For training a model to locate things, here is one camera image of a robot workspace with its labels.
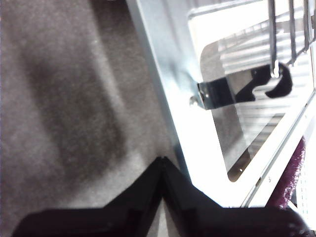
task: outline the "glass panel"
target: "glass panel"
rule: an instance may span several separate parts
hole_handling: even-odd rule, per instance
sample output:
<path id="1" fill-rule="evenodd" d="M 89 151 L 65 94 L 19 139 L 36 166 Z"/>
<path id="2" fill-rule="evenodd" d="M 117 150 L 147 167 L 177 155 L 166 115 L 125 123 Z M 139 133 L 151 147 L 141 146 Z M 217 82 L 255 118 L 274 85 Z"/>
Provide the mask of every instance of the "glass panel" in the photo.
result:
<path id="1" fill-rule="evenodd" d="M 303 6 L 296 1 L 294 7 L 296 49 L 299 51 L 304 47 Z M 280 62 L 286 64 L 291 60 L 288 10 L 279 14 L 276 21 L 277 57 Z M 204 46 L 203 50 L 200 50 L 201 45 L 196 45 L 197 55 L 201 54 L 200 68 L 203 80 L 214 81 L 243 71 L 241 73 L 244 75 L 239 76 L 238 80 L 229 82 L 230 87 L 243 88 L 251 76 L 249 69 L 267 65 L 270 62 L 268 26 L 267 20 L 254 24 Z M 203 42 L 198 37 L 199 34 L 193 32 L 195 44 Z M 226 170 L 232 182 L 236 181 L 246 169 L 276 126 L 281 123 L 284 115 L 301 100 L 306 99 L 306 94 L 310 94 L 313 90 L 310 63 L 309 54 L 301 54 L 295 66 L 290 67 L 293 86 L 286 96 L 271 99 L 265 94 L 275 88 L 279 82 L 279 79 L 270 79 L 268 84 L 253 90 L 255 101 L 212 109 Z"/>

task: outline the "gray carpet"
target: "gray carpet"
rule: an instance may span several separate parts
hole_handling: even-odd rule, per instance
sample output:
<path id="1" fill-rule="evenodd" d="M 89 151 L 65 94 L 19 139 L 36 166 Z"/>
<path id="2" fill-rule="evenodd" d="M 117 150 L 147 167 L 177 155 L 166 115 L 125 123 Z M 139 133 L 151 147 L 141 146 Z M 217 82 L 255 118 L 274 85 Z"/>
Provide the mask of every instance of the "gray carpet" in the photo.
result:
<path id="1" fill-rule="evenodd" d="M 157 156 L 176 162 L 126 3 L 2 0 L 1 236 L 104 206 Z M 177 235 L 164 210 L 149 236 Z"/>

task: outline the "metal rod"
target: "metal rod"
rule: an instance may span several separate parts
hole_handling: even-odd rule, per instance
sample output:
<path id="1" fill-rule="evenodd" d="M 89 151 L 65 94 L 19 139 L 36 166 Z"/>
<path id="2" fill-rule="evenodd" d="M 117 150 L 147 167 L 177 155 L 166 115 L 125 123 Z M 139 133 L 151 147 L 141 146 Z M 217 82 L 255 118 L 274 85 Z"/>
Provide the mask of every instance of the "metal rod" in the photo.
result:
<path id="1" fill-rule="evenodd" d="M 314 42 L 314 40 L 309 42 L 308 48 L 311 47 Z M 306 52 L 304 48 L 297 52 L 297 57 L 299 57 L 303 52 Z M 290 64 L 292 64 L 292 60 L 288 61 L 286 64 L 289 66 Z"/>
<path id="2" fill-rule="evenodd" d="M 314 1 L 314 39 L 316 39 L 316 0 Z"/>
<path id="3" fill-rule="evenodd" d="M 273 78 L 279 78 L 277 60 L 277 23 L 275 0 L 268 0 L 269 4 L 269 34 L 270 34 L 270 73 Z"/>
<path id="4" fill-rule="evenodd" d="M 290 11 L 290 37 L 291 37 L 291 51 L 292 51 L 292 65 L 296 60 L 296 41 L 295 41 L 295 18 L 294 18 L 294 0 L 289 0 L 289 11 Z"/>
<path id="5" fill-rule="evenodd" d="M 310 31 L 309 31 L 309 24 L 308 24 L 308 0 L 304 0 L 304 16 L 303 16 L 303 22 L 304 22 L 304 50 L 307 51 L 310 46 Z"/>

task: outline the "maroon fabric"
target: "maroon fabric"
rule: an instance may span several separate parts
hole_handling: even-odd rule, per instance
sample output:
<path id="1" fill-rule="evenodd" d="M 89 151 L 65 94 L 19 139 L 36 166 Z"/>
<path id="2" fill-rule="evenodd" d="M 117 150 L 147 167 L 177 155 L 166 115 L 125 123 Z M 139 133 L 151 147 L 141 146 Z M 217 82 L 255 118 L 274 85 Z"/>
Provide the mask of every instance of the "maroon fabric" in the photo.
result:
<path id="1" fill-rule="evenodd" d="M 304 158 L 305 140 L 302 137 L 279 182 L 277 183 L 267 206 L 275 206 L 281 209 L 285 209 L 287 207 L 287 204 L 291 200 L 293 191 L 297 185 Z"/>

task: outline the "screw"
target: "screw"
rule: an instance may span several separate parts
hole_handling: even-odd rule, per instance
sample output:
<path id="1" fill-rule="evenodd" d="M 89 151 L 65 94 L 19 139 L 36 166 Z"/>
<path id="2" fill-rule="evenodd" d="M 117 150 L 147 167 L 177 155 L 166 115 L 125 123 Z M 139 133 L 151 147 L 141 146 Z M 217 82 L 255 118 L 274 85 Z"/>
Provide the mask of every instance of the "screw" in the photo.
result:
<path id="1" fill-rule="evenodd" d="M 189 103 L 190 103 L 190 105 L 198 105 L 198 100 L 196 99 L 196 97 L 191 96 Z"/>

